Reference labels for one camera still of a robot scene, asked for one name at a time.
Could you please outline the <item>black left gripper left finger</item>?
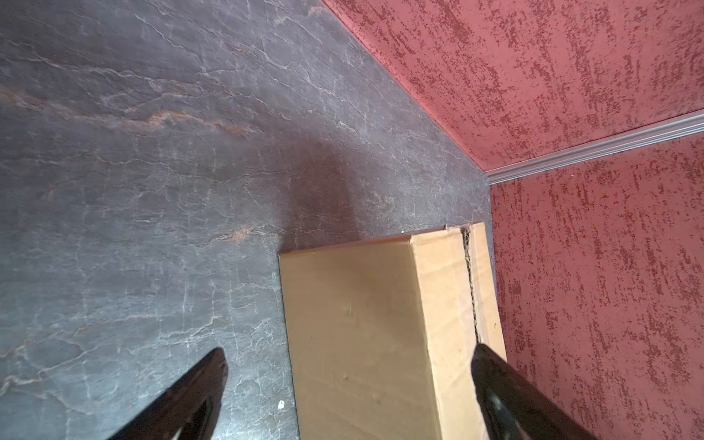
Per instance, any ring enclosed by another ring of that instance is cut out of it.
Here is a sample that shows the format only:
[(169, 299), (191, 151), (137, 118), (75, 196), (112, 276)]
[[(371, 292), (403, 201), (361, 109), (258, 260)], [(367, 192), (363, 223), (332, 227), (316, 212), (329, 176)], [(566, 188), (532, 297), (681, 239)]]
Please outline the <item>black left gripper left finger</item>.
[(113, 434), (114, 439), (210, 439), (227, 384), (223, 348), (214, 348)]

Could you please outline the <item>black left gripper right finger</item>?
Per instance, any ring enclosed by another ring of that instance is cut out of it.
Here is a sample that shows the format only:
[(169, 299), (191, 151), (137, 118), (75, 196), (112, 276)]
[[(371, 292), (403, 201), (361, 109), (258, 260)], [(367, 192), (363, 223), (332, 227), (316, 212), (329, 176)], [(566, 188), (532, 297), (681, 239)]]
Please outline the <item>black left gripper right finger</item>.
[(485, 344), (474, 350), (471, 375), (490, 439), (595, 437)]

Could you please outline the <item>brown cardboard express box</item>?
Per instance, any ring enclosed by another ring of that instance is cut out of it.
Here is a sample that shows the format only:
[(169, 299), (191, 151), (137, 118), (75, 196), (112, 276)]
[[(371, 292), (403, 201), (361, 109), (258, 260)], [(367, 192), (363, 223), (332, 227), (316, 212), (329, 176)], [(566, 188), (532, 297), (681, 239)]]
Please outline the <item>brown cardboard express box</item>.
[(303, 439), (485, 439), (470, 363), (506, 353), (482, 223), (282, 253)]

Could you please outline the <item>right aluminium corner post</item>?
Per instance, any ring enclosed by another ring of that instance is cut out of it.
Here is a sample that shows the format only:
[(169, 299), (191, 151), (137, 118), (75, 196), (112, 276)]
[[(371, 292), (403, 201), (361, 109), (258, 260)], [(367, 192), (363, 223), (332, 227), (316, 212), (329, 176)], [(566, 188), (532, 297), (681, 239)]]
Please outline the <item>right aluminium corner post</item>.
[(495, 185), (702, 132), (703, 110), (698, 110), (579, 146), (488, 170), (485, 174), (489, 184)]

